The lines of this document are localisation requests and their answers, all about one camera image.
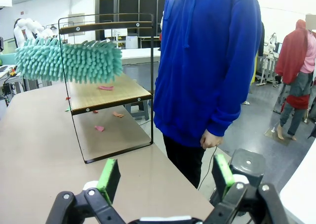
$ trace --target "hoodie drawstring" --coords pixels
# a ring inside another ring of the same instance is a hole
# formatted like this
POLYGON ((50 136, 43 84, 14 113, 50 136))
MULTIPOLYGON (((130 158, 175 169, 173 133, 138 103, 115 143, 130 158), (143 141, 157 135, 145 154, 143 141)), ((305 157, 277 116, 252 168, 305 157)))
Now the hoodie drawstring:
POLYGON ((193 0, 193 4, 192 4, 190 12, 189 12, 187 31, 186 31, 186 34, 185 34, 185 41, 184 41, 184 48, 189 48, 190 47, 190 45, 189 45, 189 36, 190 36, 190 32, 191 32, 193 11, 194 11, 194 7, 196 5, 196 1, 197 0, 193 0))

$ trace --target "sleeve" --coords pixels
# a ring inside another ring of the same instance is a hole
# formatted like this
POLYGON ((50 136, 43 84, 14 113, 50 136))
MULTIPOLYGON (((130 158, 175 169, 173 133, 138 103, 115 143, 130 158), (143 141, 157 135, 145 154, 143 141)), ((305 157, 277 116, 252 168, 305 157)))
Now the sleeve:
POLYGON ((247 99, 261 39, 261 13, 257 0, 239 0, 234 4, 229 34, 228 69, 217 108, 207 126, 207 130, 216 136, 224 136, 228 126, 239 117, 241 104, 247 99))

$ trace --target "black pants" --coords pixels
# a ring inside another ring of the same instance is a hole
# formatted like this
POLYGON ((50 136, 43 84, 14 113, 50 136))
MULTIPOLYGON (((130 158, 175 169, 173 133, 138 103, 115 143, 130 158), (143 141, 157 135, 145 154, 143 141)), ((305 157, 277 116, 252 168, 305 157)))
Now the black pants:
POLYGON ((195 188, 198 188, 205 150, 202 147, 183 146, 165 135, 163 135, 163 140, 169 160, 195 188))

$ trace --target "pink paper scrap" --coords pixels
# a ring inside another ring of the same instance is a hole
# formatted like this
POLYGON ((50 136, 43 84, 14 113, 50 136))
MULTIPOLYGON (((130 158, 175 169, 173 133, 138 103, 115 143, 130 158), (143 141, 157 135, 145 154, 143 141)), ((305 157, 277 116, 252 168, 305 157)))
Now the pink paper scrap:
POLYGON ((94 126, 96 130, 98 130, 99 132, 103 132, 104 131, 104 127, 103 126, 94 126))
POLYGON ((99 86, 98 88, 101 89, 101 90, 113 90, 114 87, 99 86))

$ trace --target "fluffy cleaning brush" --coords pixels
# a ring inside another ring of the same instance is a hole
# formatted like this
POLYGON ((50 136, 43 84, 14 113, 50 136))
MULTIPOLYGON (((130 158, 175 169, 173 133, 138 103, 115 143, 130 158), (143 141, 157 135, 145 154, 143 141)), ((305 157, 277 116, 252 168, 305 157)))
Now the fluffy cleaning brush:
POLYGON ((122 73, 121 50, 107 42, 65 44, 59 40, 27 40, 16 49, 17 72, 25 79, 64 80, 76 83, 108 83, 122 73))

